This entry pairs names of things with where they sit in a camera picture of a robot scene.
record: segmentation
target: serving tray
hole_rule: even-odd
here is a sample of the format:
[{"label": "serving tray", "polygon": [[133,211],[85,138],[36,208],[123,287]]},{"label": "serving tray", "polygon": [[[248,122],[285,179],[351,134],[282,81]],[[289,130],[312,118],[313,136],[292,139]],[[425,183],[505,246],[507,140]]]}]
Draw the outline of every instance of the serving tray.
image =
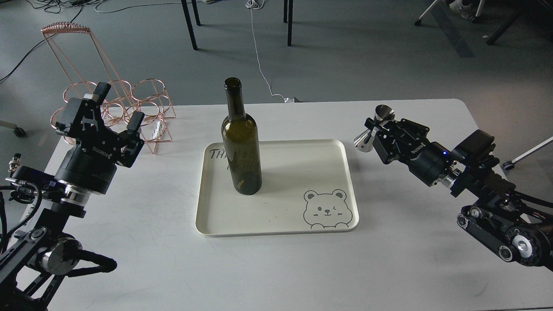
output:
[{"label": "serving tray", "polygon": [[262,186],[232,184],[222,143],[205,149],[196,229],[207,236],[353,230],[359,215],[346,152],[336,139],[259,142]]}]

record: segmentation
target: chair wheel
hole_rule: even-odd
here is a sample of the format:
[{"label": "chair wheel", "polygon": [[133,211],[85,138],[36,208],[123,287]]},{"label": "chair wheel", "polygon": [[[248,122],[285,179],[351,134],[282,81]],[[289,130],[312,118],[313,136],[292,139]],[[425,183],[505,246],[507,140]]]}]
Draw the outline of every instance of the chair wheel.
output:
[{"label": "chair wheel", "polygon": [[13,130],[13,133],[17,136],[17,137],[25,137],[27,136],[27,133],[25,133],[25,131],[20,128],[20,127],[16,127],[14,130]]},{"label": "chair wheel", "polygon": [[511,161],[503,162],[503,168],[505,170],[512,170],[514,167],[515,167],[515,165]]}]

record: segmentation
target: robotic arm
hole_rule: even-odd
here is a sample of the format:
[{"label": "robotic arm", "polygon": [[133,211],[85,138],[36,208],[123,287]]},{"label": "robotic arm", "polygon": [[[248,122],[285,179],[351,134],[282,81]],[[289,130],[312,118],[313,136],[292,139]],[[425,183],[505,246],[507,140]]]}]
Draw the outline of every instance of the robotic arm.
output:
[{"label": "robotic arm", "polygon": [[[9,164],[10,200],[33,204],[31,212],[11,230],[6,228],[6,216],[0,192],[0,309],[46,310],[55,292],[67,277],[83,276],[97,272],[110,272],[117,267],[115,260],[82,249],[81,244],[63,232],[69,216],[83,218],[84,207],[90,194],[105,194],[117,170],[116,165],[131,167],[144,141],[140,139],[142,112],[135,112],[127,129],[113,132],[104,125],[100,107],[109,92],[110,85],[99,83],[93,94],[80,99],[70,99],[56,132],[72,137],[76,143],[69,150],[55,176],[19,165],[20,154]],[[36,223],[30,223],[39,211],[40,203],[47,200],[50,208],[43,208]],[[28,231],[17,231],[29,224]],[[7,249],[9,239],[18,240]],[[74,269],[79,260],[95,263],[96,267]],[[16,277],[23,267],[40,273],[26,289],[17,287]],[[53,276],[44,294],[32,295]]]},{"label": "robotic arm", "polygon": [[[365,122],[367,130],[354,139],[356,148],[369,152],[374,147],[382,163],[404,163],[424,184],[441,183],[454,197],[467,189],[478,200],[461,209],[459,227],[503,261],[553,271],[553,216],[523,201],[548,208],[553,204],[515,191],[513,183],[492,170],[499,164],[491,154],[494,137],[478,129],[449,151],[426,138],[428,127],[394,118],[390,107],[377,106],[374,118]],[[455,168],[458,163],[465,166],[463,171]]]}]

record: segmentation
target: cartoon bear face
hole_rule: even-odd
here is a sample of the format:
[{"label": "cartoon bear face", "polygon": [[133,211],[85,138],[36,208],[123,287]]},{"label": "cartoon bear face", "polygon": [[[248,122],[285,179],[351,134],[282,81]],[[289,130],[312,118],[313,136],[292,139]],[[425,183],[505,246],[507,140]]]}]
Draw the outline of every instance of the cartoon bear face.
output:
[{"label": "cartoon bear face", "polygon": [[309,190],[304,194],[307,202],[304,211],[304,220],[311,225],[311,228],[337,227],[338,224],[348,224],[353,219],[353,213],[346,204],[346,193],[336,189],[329,193],[318,194]]}]

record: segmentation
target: wine bottle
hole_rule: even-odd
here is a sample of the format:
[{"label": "wine bottle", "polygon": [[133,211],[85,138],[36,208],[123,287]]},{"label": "wine bottle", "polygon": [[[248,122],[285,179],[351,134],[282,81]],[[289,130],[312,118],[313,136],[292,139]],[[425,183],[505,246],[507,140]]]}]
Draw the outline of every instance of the wine bottle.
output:
[{"label": "wine bottle", "polygon": [[251,195],[261,188],[259,138],[255,120],[244,110],[242,83],[235,77],[225,80],[228,116],[221,125],[234,188]]}]

